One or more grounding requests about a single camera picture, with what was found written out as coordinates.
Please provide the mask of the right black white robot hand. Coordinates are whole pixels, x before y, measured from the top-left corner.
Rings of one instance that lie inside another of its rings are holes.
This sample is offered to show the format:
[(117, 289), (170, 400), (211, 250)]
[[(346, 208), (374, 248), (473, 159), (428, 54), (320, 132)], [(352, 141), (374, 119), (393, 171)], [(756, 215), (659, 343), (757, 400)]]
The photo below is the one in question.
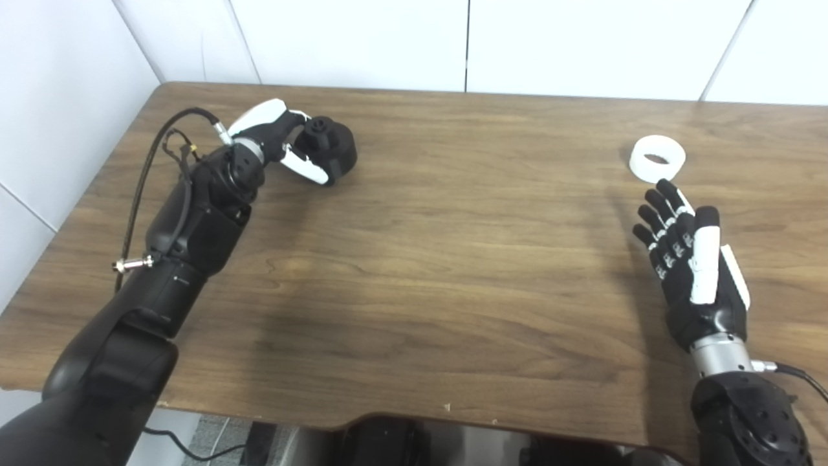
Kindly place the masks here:
[(745, 345), (750, 296), (714, 206), (695, 208), (672, 182), (647, 190), (633, 235), (666, 301), (666, 327), (702, 378), (752, 372)]

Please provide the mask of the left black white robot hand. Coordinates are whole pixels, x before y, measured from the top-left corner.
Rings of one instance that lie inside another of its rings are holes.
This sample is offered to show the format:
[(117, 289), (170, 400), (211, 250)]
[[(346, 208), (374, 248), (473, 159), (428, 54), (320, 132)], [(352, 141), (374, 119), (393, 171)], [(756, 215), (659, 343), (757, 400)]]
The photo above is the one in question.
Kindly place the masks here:
[(335, 183), (334, 176), (322, 168), (311, 156), (294, 148), (292, 133), (311, 121), (301, 110), (289, 109), (280, 98), (272, 98), (246, 110), (230, 125), (228, 132), (249, 148), (258, 146), (254, 153), (263, 164), (278, 162), (290, 171), (322, 186)]

